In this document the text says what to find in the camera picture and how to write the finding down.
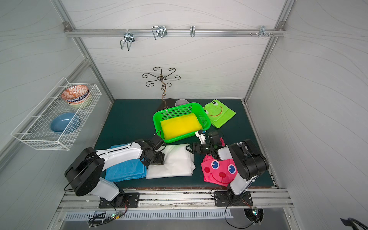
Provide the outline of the yellow raincoat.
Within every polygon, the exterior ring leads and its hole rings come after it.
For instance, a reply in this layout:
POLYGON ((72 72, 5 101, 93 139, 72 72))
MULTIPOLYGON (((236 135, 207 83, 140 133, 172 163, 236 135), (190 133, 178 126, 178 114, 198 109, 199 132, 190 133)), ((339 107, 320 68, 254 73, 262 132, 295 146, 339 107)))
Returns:
POLYGON ((166 140, 203 129, 194 113, 161 121, 161 126, 166 140))

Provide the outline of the green plastic basket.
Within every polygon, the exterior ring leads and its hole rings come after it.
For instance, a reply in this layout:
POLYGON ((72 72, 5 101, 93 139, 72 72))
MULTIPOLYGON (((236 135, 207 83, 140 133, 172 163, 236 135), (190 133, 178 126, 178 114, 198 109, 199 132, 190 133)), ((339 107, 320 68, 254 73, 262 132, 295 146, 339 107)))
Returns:
POLYGON ((208 115, 198 103, 156 112, 153 122, 156 133, 167 144, 194 136, 197 131, 208 130, 211 126, 208 115))

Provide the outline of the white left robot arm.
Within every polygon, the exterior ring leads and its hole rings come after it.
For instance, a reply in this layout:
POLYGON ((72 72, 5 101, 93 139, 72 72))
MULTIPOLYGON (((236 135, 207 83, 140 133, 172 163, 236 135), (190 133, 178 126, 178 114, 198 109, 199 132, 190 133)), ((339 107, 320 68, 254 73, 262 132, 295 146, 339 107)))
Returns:
POLYGON ((102 173, 130 160, 139 160, 144 166, 163 165, 165 154, 160 148, 165 145, 155 134, 150 140, 138 139, 118 148, 85 148, 64 173, 67 185, 76 196, 98 196, 101 209, 128 207, 128 195, 116 183, 103 178, 102 173))

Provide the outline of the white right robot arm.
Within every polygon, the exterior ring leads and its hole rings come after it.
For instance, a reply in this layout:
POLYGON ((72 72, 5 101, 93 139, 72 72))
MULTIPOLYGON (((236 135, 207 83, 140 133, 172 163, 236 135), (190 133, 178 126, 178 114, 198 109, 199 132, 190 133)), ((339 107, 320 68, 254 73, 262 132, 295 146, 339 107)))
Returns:
POLYGON ((227 145, 216 131, 195 134, 199 142, 186 146, 191 154, 202 154, 201 169, 204 181, 225 187, 225 192, 216 191, 212 195, 216 206, 253 205, 248 191, 250 185, 268 171, 266 157, 250 140, 227 145))

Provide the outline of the white raincoat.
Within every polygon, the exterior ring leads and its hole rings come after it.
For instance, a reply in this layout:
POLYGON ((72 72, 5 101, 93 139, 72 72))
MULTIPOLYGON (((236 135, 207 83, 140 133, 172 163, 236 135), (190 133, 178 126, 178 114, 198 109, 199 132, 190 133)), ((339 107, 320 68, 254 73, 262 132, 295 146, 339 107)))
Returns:
POLYGON ((192 176, 196 166, 194 154, 186 150, 188 144, 169 145, 164 150, 163 165, 149 165, 146 179, 192 176))

